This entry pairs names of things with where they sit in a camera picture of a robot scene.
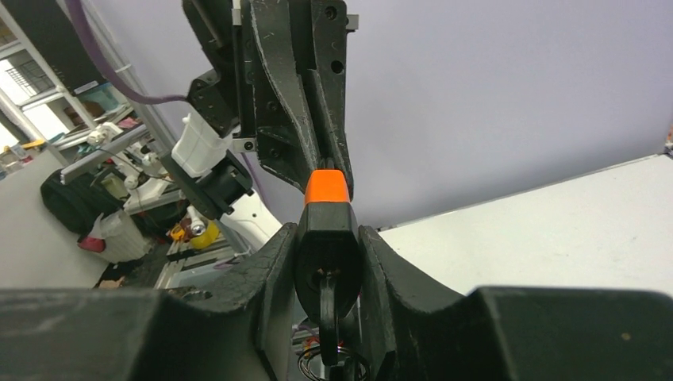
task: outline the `white table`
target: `white table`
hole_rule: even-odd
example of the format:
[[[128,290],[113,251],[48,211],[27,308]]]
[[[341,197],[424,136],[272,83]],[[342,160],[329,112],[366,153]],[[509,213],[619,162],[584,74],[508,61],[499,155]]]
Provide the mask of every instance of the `white table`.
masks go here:
[[[673,295],[671,215],[673,160],[651,156],[381,236],[463,294],[480,285],[518,285]]]

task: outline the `orange object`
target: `orange object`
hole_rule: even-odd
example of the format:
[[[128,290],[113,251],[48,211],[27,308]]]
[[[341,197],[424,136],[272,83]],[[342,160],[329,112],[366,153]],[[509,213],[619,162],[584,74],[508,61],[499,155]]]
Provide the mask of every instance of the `orange object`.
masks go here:
[[[309,202],[350,202],[344,173],[338,169],[313,171],[306,186],[304,205]]]

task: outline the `white wall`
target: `white wall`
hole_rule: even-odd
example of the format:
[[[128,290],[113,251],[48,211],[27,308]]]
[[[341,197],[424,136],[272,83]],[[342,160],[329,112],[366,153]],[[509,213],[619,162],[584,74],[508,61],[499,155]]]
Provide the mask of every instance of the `white wall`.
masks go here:
[[[62,166],[49,152],[0,181],[0,288],[93,287],[107,262],[44,207],[40,185]]]
[[[208,69],[179,0],[89,0],[153,94]],[[350,0],[346,129],[360,222],[390,225],[658,152],[670,0]],[[184,106],[164,107],[179,128]],[[271,210],[302,196],[262,175]]]

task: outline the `black panel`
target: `black panel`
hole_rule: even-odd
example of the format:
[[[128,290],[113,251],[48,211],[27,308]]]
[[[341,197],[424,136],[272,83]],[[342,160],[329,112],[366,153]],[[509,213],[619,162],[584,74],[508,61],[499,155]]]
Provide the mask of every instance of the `black panel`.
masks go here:
[[[83,93],[93,82],[107,82],[89,59],[56,0],[2,3],[71,94]]]

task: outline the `orange and black tool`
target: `orange and black tool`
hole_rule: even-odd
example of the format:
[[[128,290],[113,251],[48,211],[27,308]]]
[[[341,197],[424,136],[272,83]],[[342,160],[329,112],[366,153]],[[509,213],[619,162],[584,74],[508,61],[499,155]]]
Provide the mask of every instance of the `orange and black tool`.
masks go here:
[[[363,276],[357,220],[341,171],[311,174],[296,237],[294,286],[309,319],[318,322],[323,364],[334,365],[338,321],[355,304]]]

